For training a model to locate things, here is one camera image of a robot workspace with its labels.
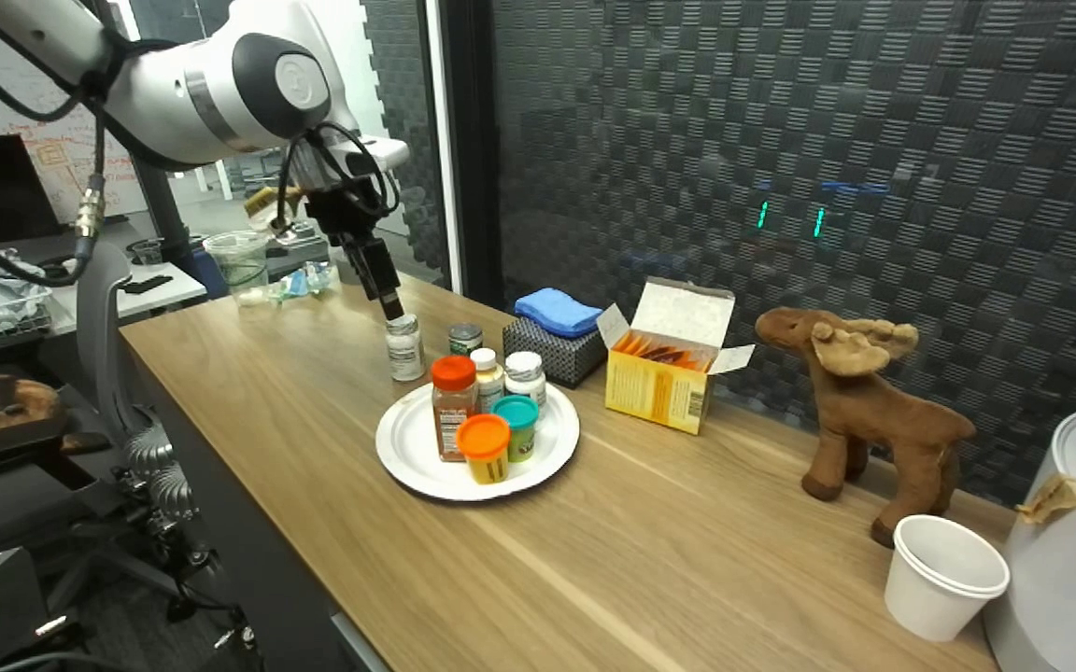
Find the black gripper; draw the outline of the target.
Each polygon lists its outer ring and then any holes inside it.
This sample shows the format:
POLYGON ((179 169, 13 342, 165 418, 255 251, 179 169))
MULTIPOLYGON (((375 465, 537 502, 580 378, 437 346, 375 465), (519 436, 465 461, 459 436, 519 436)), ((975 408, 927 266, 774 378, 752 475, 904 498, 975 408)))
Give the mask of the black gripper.
POLYGON ((379 222, 372 187, 353 179, 327 192, 309 192, 306 212, 347 253, 361 290, 375 299, 383 322, 402 319, 397 266, 387 245, 372 237, 372 224, 379 222))

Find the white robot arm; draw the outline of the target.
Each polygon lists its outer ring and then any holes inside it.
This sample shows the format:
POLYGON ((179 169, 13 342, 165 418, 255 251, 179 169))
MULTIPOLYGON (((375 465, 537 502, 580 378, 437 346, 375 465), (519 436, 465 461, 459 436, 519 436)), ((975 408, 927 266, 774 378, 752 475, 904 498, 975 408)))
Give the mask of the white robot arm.
POLYGON ((287 179, 364 299, 402 312, 372 229, 397 209, 407 144, 359 132, 339 50, 309 0, 232 0, 207 36, 179 44, 128 42, 84 0, 0 0, 0 42, 158 169, 282 144, 287 179))

